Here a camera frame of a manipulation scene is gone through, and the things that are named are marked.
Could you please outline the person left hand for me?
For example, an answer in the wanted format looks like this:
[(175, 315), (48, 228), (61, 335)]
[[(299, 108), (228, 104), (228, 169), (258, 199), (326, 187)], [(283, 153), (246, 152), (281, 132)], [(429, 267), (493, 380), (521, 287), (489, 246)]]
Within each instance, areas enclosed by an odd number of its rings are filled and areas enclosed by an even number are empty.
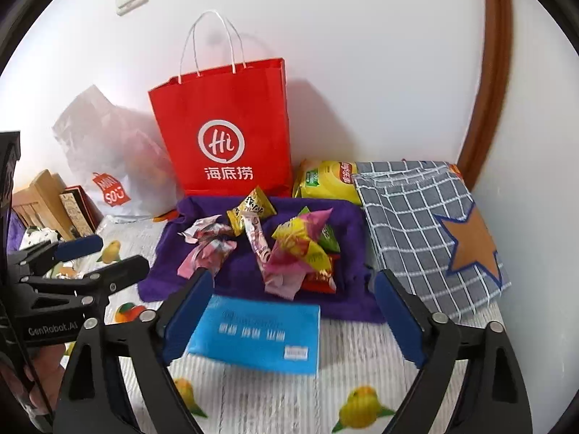
[(33, 383), (31, 389), (26, 389), (19, 378), (15, 375), (10, 365), (1, 360), (1, 377), (7, 383), (12, 395), (34, 416), (43, 416), (48, 413), (46, 402), (43, 401), (40, 389), (43, 389), (51, 409), (56, 409), (60, 386), (64, 377), (65, 369), (61, 365), (65, 355), (64, 344), (45, 346), (39, 349), (36, 356), (31, 360), (32, 366), (38, 377), (37, 384), (29, 368), (26, 368), (26, 377)]

